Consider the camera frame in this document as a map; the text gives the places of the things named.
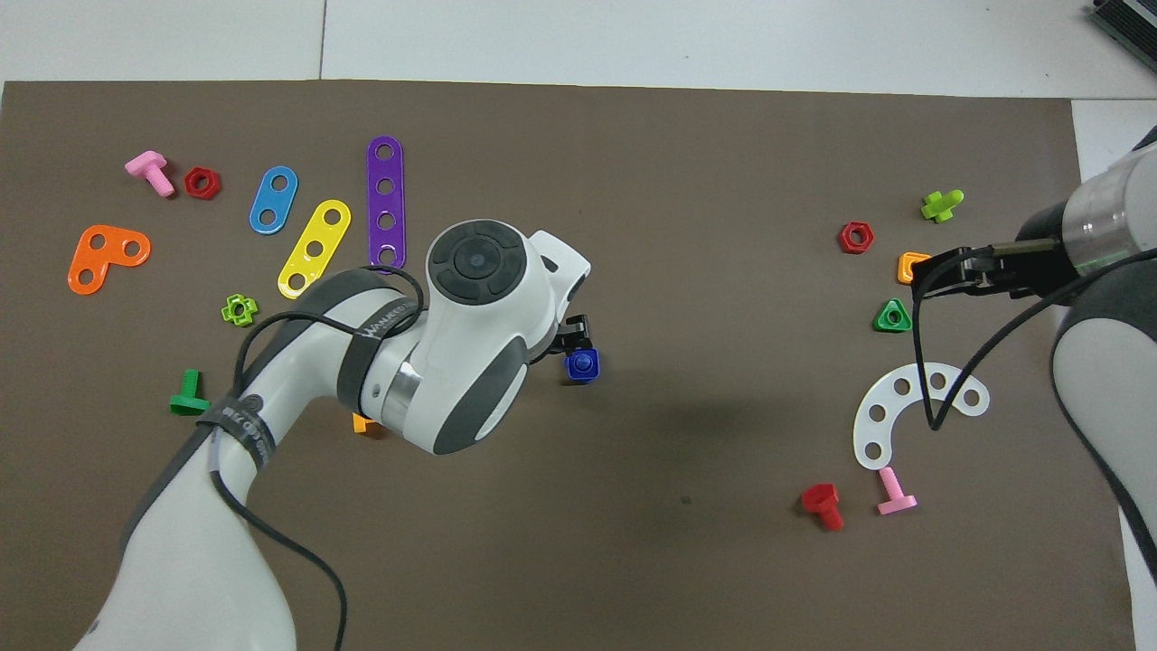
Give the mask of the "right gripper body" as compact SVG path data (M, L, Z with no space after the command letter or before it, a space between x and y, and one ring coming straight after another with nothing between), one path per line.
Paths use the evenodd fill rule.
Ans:
M981 272L975 296L1008 294L1012 299L1045 297L1078 278L1062 238L1064 204L1037 212L1020 225L1015 241L994 244L994 251L974 264Z

